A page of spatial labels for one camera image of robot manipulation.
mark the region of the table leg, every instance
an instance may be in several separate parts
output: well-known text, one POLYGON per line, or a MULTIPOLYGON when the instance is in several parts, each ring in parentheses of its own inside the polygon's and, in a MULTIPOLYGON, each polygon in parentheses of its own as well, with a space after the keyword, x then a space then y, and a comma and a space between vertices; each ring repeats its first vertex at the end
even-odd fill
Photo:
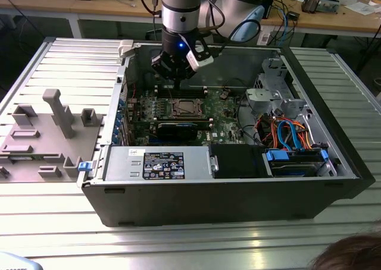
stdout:
POLYGON ((73 38, 83 38, 81 27, 79 26, 79 18, 77 15, 71 15, 68 18, 73 38))
POLYGON ((267 42, 270 38, 270 33, 274 31, 275 26, 262 26, 260 35, 258 37, 257 45, 267 45, 267 42))
POLYGON ((10 29, 16 29, 17 26, 13 21, 13 15, 0 14, 1 20, 8 26, 10 29))

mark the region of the gray 3d-printed part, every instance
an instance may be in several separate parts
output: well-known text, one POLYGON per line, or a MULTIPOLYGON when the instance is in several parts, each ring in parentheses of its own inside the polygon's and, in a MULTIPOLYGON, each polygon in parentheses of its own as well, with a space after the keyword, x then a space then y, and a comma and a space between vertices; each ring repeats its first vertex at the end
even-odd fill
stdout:
POLYGON ((10 174, 7 169, 5 169, 3 166, 0 166, 0 174, 4 178, 8 178, 8 175, 10 174))
POLYGON ((55 120, 62 130, 65 138, 69 139, 74 136, 74 130, 70 124, 70 118, 66 116, 65 109, 60 101, 61 92, 58 89, 46 89, 42 95, 42 99, 47 102, 54 114, 55 120))
POLYGON ((47 163, 63 163, 65 161, 65 156, 61 153, 56 156, 44 156, 43 159, 47 163))
POLYGON ((40 176, 43 178, 62 176, 62 173, 57 166, 40 166, 40 169, 38 170, 38 174, 40 174, 40 176))
MULTIPOLYGON (((66 117, 67 117, 67 120, 69 121, 70 124, 73 123, 74 121, 74 117, 73 117, 73 114, 71 113, 71 110, 69 108, 68 105, 64 105, 64 110, 65 110, 65 114, 66 114, 66 117)), ((52 114, 52 118, 53 118, 53 121, 55 123, 55 125, 58 125, 58 121, 55 120, 55 116, 54 114, 52 114)))
POLYGON ((33 126, 29 117, 36 117, 37 114, 30 105, 19 105, 12 114, 15 122, 20 128, 33 126))
MULTIPOLYGON (((99 122, 102 122, 102 116, 97 115, 99 122)), ((11 174, 7 178, 9 183, 26 183, 26 182, 73 182, 77 177, 71 177, 63 168, 63 163, 46 163, 44 156, 53 156, 63 154, 65 157, 70 157, 73 163, 80 156, 83 161, 90 161, 97 141, 99 126, 84 127, 80 114, 73 114, 74 121, 71 125, 75 132, 75 138, 66 139, 62 135, 61 129, 53 122, 51 114, 38 114, 37 117, 30 117, 33 127, 30 130, 37 129, 40 132, 40 137, 31 139, 13 138, 11 136, 13 130, 20 130, 17 124, 14 124, 9 135, 0 145, 0 166, 4 166, 11 174), (7 158, 8 155, 1 154, 2 148, 5 145, 31 145, 33 153, 31 157, 23 156, 15 153, 18 157, 7 158), (38 174, 39 167, 42 165, 56 165, 61 173, 61 177, 43 178, 38 174)))
POLYGON ((13 164, 13 161, 8 156, 0 156, 0 164, 13 164))
POLYGON ((38 130, 13 130, 11 133, 13 138, 38 138, 40 137, 40 132, 38 130))
POLYGON ((81 113, 81 119, 85 127, 99 126, 100 123, 93 108, 84 108, 81 113))
POLYGON ((65 162, 64 162, 64 170, 68 174, 69 177, 77 177, 79 172, 78 172, 78 166, 82 162, 82 158, 78 157, 75 165, 73 165, 72 161, 70 160, 69 157, 66 157, 65 162))
POLYGON ((33 148, 30 145, 5 145, 1 151, 9 153, 31 153, 33 148))

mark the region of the power supply label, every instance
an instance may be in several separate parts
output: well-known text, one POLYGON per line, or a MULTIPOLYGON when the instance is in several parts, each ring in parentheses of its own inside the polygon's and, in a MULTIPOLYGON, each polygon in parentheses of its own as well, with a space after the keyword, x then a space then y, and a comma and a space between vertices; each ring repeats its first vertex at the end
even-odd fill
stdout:
POLYGON ((144 153, 145 180, 185 179, 184 153, 144 153))

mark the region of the floor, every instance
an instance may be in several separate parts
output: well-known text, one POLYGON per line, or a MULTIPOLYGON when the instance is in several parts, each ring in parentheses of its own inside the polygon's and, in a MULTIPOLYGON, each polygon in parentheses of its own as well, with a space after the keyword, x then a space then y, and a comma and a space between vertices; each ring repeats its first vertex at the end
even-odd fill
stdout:
MULTIPOLYGON (((30 17, 30 21, 45 36, 71 37, 71 30, 66 20, 30 17)), ((17 25, 15 30, 7 27, 0 30, 0 99, 4 97, 43 40, 25 18, 17 17, 15 23, 17 25)), ((92 20, 82 20, 81 27, 86 38, 98 39, 144 40, 145 32, 152 29, 152 26, 146 23, 120 23, 118 29, 118 25, 114 22, 92 20)), ((304 34, 295 33, 291 46, 300 46, 303 38, 304 34)), ((308 37, 304 41, 304 46, 319 48, 324 38, 325 36, 322 35, 308 37)), ((331 40, 327 47, 333 48, 351 68, 354 68, 359 55, 366 47, 366 40, 357 39, 356 41, 353 37, 339 36, 336 40, 331 40)), ((380 62, 381 53, 379 52, 360 74, 360 79, 374 95, 380 92, 373 84, 373 80, 381 76, 380 62)))

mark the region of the person's hair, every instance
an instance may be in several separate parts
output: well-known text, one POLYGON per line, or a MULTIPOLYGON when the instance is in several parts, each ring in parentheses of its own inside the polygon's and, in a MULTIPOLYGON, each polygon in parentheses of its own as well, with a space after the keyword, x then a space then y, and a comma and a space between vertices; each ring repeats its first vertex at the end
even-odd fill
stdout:
POLYGON ((339 240, 313 262, 311 270, 380 270, 381 233, 339 240))

